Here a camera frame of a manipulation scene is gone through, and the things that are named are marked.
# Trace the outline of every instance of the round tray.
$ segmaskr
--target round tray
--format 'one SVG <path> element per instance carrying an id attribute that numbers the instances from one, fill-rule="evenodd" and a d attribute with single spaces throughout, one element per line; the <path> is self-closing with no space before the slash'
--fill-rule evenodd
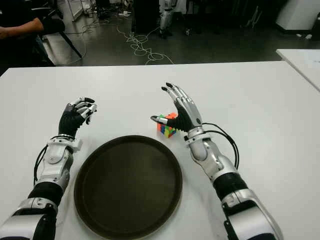
<path id="1" fill-rule="evenodd" d="M 179 203 L 182 173 L 174 154 L 145 136 L 123 136 L 95 150 L 75 181 L 83 222 L 107 239 L 139 239 L 161 227 Z"/>

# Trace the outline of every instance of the gray floor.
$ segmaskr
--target gray floor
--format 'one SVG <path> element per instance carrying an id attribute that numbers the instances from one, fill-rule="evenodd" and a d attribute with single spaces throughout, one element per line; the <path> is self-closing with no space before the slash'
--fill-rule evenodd
<path id="1" fill-rule="evenodd" d="M 95 18 L 81 16 L 71 21 L 70 12 L 64 8 L 66 33 L 82 32 L 84 25 L 93 23 Z M 52 61 L 57 65 L 70 66 L 116 66 L 144 65 L 148 56 L 135 56 L 120 31 L 129 35 L 130 18 L 111 17 L 108 22 L 97 23 L 96 28 L 82 34 L 69 34 L 76 48 L 85 53 L 83 59 L 72 51 L 59 35 L 49 35 L 44 41 L 45 48 Z M 184 25 L 175 20 L 172 25 L 173 36 L 161 39 L 158 34 L 150 34 L 143 47 L 151 48 L 153 53 L 165 54 L 175 64 L 225 63 L 251 61 L 277 61 L 281 58 L 276 49 L 319 49 L 320 41 L 310 41 L 296 35 L 282 34 L 276 29 L 240 29 L 227 28 L 217 35 L 210 24 L 203 26 L 202 34 L 195 32 L 191 36 L 183 34 Z M 149 61 L 151 64 L 170 64 L 165 57 L 162 60 Z"/>

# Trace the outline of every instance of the white cable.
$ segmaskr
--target white cable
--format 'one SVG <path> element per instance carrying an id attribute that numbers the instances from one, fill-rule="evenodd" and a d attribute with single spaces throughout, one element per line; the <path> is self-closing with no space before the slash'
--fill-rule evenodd
<path id="1" fill-rule="evenodd" d="M 126 36 L 126 34 L 123 31 L 120 31 L 118 28 L 118 25 L 116 26 L 116 30 L 118 31 L 118 33 L 123 34 L 124 38 L 126 38 L 126 42 L 127 43 L 133 43 L 130 45 L 130 47 L 134 50 L 133 54 L 135 56 L 145 56 L 147 55 L 148 60 L 145 62 L 145 65 L 148 65 L 149 62 L 155 62 L 155 61 L 160 61 L 163 60 L 164 58 L 167 58 L 172 64 L 174 64 L 174 62 L 171 60 L 170 57 L 168 57 L 165 54 L 162 53 L 158 53 L 158 52 L 152 52 L 152 48 L 144 48 L 143 44 L 145 44 L 146 42 L 148 42 L 149 40 L 149 35 L 151 33 L 153 33 L 154 31 L 156 31 L 157 29 L 159 29 L 159 27 L 157 27 L 156 29 L 152 30 L 151 32 L 149 32 L 147 35 L 136 35 L 134 36 L 133 34 L 130 34 L 130 36 Z"/>
<path id="2" fill-rule="evenodd" d="M 69 66 L 69 65 L 74 64 L 74 63 L 80 61 L 81 59 L 85 58 L 85 56 L 87 55 L 87 45 L 86 45 L 86 41 L 84 39 L 84 34 L 85 33 L 92 33 L 93 32 L 92 29 L 95 29 L 95 28 L 97 28 L 98 26 L 101 26 L 101 25 L 116 25 L 116 24 L 110 23 L 109 20 L 99 21 L 97 19 L 97 20 L 94 20 L 90 24 L 82 26 L 82 32 L 66 32 L 65 34 L 67 34 L 67 35 L 81 34 L 83 45 L 84 45 L 84 54 L 82 55 L 82 57 L 78 58 L 77 60 L 71 61 L 71 62 L 66 63 L 66 64 L 57 64 L 56 66 L 61 66 L 61 67 L 62 66 Z M 149 62 L 155 62 L 155 61 L 163 60 L 164 58 L 167 58 L 170 61 L 170 63 L 174 65 L 174 62 L 167 55 L 165 55 L 163 53 L 152 52 L 152 48 L 151 47 L 150 48 L 144 48 L 144 46 L 143 46 L 143 44 L 148 42 L 149 35 L 151 33 L 153 33 L 154 31 L 158 30 L 158 29 L 159 29 L 159 27 L 155 28 L 154 30 L 149 32 L 147 35 L 141 34 L 141 35 L 134 36 L 133 34 L 130 34 L 130 36 L 128 37 L 128 36 L 126 36 L 126 34 L 124 32 L 120 31 L 118 25 L 116 25 L 116 30 L 119 33 L 123 34 L 123 36 L 126 38 L 126 42 L 127 43 L 132 43 L 130 45 L 130 47 L 134 50 L 133 54 L 135 56 L 141 57 L 141 56 L 146 56 L 147 55 L 148 60 L 145 62 L 145 65 L 148 65 Z"/>

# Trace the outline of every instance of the desk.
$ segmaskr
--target desk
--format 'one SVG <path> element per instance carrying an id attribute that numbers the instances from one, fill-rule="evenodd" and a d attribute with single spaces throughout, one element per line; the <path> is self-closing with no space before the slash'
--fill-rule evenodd
<path id="1" fill-rule="evenodd" d="M 77 133 L 83 146 L 74 154 L 56 239 L 101 239 L 77 217 L 75 177 L 97 147 L 124 135 L 162 142 L 175 154 L 183 174 L 179 208 L 146 239 L 226 239 L 220 201 L 192 161 L 184 134 L 166 139 L 150 120 L 151 115 L 175 111 L 160 88 L 166 81 L 183 87 L 202 119 L 220 125 L 234 138 L 242 178 L 277 220 L 285 239 L 317 239 L 320 95 L 284 61 L 9 69 L 0 78 L 0 223 L 31 191 L 36 157 L 57 133 L 66 103 L 88 96 L 96 100 L 98 112 L 92 124 Z M 233 160 L 228 141 L 220 136 L 213 140 Z"/>
<path id="2" fill-rule="evenodd" d="M 320 50 L 278 49 L 276 53 L 320 92 Z"/>

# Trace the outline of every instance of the rubik's cube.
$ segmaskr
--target rubik's cube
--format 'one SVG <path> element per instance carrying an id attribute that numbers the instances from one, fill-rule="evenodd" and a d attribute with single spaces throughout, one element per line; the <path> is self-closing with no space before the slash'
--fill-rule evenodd
<path id="1" fill-rule="evenodd" d="M 172 113 L 168 114 L 167 116 L 160 115 L 159 117 L 166 118 L 166 119 L 174 119 L 177 117 L 177 114 L 172 112 Z M 167 138 L 170 138 L 173 134 L 175 134 L 177 132 L 177 130 L 175 128 L 170 127 L 170 126 L 166 126 L 161 123 L 157 123 L 156 127 L 157 127 L 157 130 L 159 132 L 163 133 Z"/>

